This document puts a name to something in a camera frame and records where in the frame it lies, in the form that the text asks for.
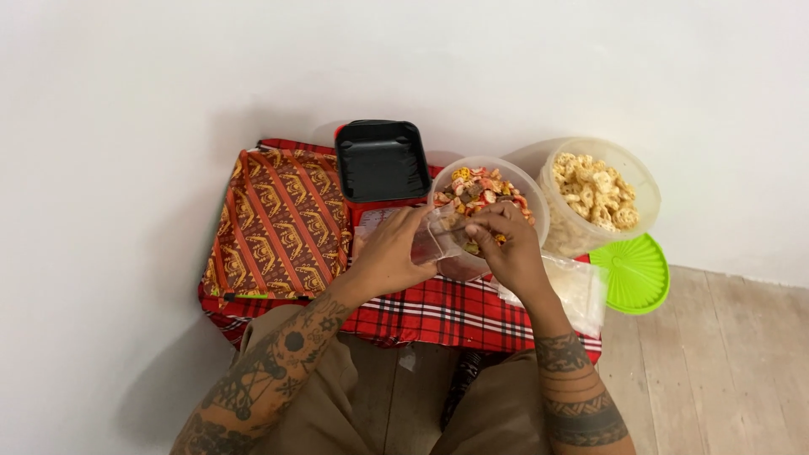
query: red tablecloth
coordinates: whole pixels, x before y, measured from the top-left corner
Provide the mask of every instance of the red tablecloth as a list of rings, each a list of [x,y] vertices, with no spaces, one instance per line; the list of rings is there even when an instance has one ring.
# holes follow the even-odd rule
[[[259,142],[259,147],[334,153],[332,148],[283,139],[266,139]],[[433,176],[440,170],[430,167]],[[346,215],[354,219],[356,214]],[[515,352],[533,347],[533,332],[525,310],[500,299],[490,280],[491,275],[461,283],[436,276],[402,292],[365,303],[341,330],[382,347],[399,347],[416,341],[483,351]],[[236,347],[247,323],[254,317],[278,305],[305,305],[309,301],[237,297],[219,308],[218,299],[204,295],[201,287],[199,298],[208,318]],[[601,356],[601,341],[585,335],[579,338],[595,363]]]

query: plastic bag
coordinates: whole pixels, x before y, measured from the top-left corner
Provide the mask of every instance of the plastic bag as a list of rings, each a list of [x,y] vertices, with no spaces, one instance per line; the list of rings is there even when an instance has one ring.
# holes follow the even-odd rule
[[[598,338],[607,306],[608,272],[586,262],[550,253],[542,253],[542,262],[570,325],[581,334]],[[523,306],[517,296],[502,284],[499,285],[498,295],[509,304]]]
[[[354,228],[354,253],[357,257],[371,233],[396,209],[371,210],[362,214],[359,226]],[[428,213],[419,224],[413,236],[413,247],[410,249],[410,260],[421,265],[430,261],[438,261],[445,257],[459,256],[469,241],[463,224],[455,221],[455,209],[450,206],[439,207]]]

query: round plastic container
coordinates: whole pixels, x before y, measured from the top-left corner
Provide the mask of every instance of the round plastic container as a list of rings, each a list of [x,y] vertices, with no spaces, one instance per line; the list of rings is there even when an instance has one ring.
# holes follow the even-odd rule
[[[520,194],[525,196],[525,200],[528,202],[528,209],[533,212],[534,218],[536,219],[534,228],[536,229],[537,236],[540,238],[540,245],[542,245],[545,241],[545,237],[548,235],[548,226],[550,223],[548,217],[548,203],[545,201],[540,187],[537,186],[534,179],[530,178],[522,169],[502,159],[492,158],[491,156],[470,156],[455,161],[446,166],[435,179],[433,179],[433,186],[430,189],[430,195],[427,196],[427,200],[433,200],[433,194],[435,194],[436,189],[446,188],[452,181],[452,173],[462,167],[470,169],[484,167],[487,171],[500,169],[502,179],[504,181],[510,181],[511,184],[519,190]],[[478,279],[488,274],[490,270],[485,259],[481,259],[464,251],[460,256],[446,257],[438,261],[438,272],[456,281],[472,281],[473,279]]]
[[[588,223],[565,203],[553,179],[553,161],[560,153],[591,155],[593,160],[603,159],[607,166],[614,167],[624,181],[635,187],[635,206],[640,222],[631,231],[610,232]],[[548,157],[536,179],[548,199],[550,229],[544,249],[565,257],[578,257],[602,246],[630,240],[652,227],[660,210],[660,190],[649,170],[634,155],[623,147],[597,138],[571,138],[564,141]]]

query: green plastic lid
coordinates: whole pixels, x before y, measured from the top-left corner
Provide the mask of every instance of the green plastic lid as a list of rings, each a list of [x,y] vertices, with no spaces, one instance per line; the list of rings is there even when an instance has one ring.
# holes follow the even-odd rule
[[[649,234],[592,251],[590,262],[609,270],[609,308],[644,314],[660,306],[668,295],[668,263],[660,245]]]

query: black plastic container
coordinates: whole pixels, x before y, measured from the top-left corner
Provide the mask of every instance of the black plastic container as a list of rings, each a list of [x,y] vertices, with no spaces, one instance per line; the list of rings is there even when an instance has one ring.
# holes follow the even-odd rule
[[[418,128],[409,121],[357,120],[334,137],[343,196],[350,202],[423,198],[432,179]]]

